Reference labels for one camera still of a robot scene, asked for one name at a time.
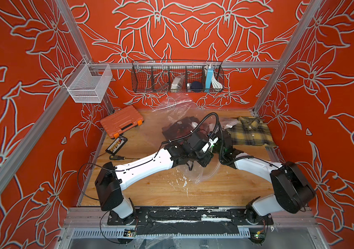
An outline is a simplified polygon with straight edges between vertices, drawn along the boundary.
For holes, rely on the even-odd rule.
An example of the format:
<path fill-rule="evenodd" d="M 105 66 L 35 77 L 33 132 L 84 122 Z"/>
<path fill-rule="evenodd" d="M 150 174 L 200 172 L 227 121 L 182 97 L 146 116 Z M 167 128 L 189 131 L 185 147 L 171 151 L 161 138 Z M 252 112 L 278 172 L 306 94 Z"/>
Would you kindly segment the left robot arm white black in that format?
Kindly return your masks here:
<path fill-rule="evenodd" d="M 96 191 L 102 211 L 112 211 L 125 219 L 133 214 L 132 201 L 123 195 L 123 191 L 132 184 L 160 171 L 177 166 L 186 166 L 189 171 L 199 165 L 206 167 L 213 158 L 212 148 L 215 139 L 194 139 L 182 143 L 165 141 L 158 152 L 125 165 L 103 166 L 96 181 Z"/>

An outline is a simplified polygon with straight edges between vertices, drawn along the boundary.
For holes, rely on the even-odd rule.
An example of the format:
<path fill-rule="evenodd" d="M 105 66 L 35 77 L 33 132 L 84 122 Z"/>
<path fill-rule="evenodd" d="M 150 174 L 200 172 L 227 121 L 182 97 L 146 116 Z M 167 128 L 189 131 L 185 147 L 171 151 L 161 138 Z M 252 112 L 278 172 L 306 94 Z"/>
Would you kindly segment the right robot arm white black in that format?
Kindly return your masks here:
<path fill-rule="evenodd" d="M 225 130 L 212 135 L 211 140 L 215 141 L 222 165 L 249 172 L 272 184 L 271 195 L 255 198 L 246 205 L 244 217 L 248 223 L 256 225 L 263 217 L 275 212 L 295 214 L 305 211 L 306 205 L 315 198 L 314 188 L 297 164 L 270 162 L 235 149 Z"/>

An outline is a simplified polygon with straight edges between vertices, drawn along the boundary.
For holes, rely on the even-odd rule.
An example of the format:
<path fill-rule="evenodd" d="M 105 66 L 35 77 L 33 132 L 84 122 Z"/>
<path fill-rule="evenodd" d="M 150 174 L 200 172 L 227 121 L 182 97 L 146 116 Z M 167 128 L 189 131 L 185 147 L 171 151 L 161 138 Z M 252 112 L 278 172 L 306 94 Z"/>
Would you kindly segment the clear plastic vacuum bag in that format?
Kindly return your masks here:
<path fill-rule="evenodd" d="M 194 165 L 205 168 L 215 156 L 220 164 L 235 167 L 242 151 L 234 148 L 230 133 L 222 127 L 221 117 L 216 112 L 203 118 L 188 115 L 193 109 L 190 99 L 181 98 L 152 111 L 162 118 L 164 141 L 157 152 L 133 167 L 139 171 L 140 178 L 178 166 L 186 166 L 189 171 Z"/>

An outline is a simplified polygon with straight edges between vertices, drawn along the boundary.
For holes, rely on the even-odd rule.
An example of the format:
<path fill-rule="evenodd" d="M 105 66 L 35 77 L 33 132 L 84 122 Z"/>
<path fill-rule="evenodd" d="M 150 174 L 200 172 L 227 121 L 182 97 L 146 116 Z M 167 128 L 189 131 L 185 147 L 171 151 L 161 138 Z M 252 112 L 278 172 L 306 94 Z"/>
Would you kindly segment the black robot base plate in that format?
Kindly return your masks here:
<path fill-rule="evenodd" d="M 256 225 L 248 223 L 244 214 L 243 207 L 139 206 L 125 219 L 111 212 L 106 224 L 130 226 L 137 233 L 216 233 L 249 228 L 251 235 L 264 232 L 274 224 L 270 214 Z"/>

